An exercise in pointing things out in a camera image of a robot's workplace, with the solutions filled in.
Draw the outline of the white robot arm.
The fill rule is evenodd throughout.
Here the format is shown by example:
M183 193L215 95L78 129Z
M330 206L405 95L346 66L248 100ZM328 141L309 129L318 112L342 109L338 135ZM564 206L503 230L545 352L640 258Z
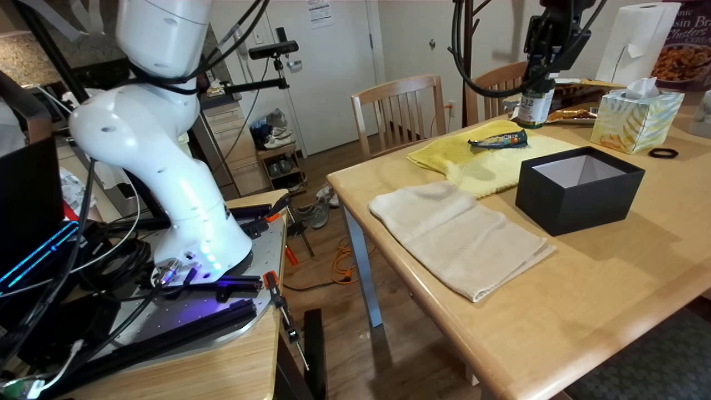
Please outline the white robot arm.
M254 251L210 172L180 139L200 113L198 63L213 0L118 0L116 43L133 80L69 119L80 149L149 186L169 219L151 243L156 286L215 282Z

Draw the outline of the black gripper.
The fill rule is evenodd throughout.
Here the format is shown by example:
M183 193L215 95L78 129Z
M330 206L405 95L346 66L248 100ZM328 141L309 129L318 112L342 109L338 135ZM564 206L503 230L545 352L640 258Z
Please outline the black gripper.
M529 18L524 54L524 94L543 95L553 86L553 73L573 66L576 58L591 38L591 22L582 13L595 0L540 0L545 11Z

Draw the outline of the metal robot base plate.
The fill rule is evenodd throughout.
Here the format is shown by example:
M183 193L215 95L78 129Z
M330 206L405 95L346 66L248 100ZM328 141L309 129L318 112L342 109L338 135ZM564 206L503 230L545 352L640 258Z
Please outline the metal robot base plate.
M129 326L92 358L78 356L69 371L42 394L42 400L61 399L129 366L196 353L245 336L271 306L263 276L282 266L282 250L285 221L260 221L254 254L242 273L229 272L210 284L168 290L146 306L141 300L124 305L116 326L124 321Z

